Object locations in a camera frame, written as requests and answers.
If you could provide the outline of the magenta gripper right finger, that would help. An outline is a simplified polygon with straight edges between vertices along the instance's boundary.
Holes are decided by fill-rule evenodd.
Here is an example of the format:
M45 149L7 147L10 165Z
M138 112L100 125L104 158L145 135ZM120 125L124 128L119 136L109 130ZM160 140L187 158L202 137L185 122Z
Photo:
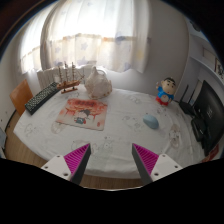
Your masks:
M182 169L182 167L168 155L157 155L135 143L132 144L132 156L143 185L152 183Z

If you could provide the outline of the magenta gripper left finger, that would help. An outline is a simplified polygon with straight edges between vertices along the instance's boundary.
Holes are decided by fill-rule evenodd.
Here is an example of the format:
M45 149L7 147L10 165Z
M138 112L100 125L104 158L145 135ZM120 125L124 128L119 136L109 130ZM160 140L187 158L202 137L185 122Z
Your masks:
M91 147L89 144L86 144L73 150L65 156L54 156L42 166L42 169L79 185L84 175L90 155Z

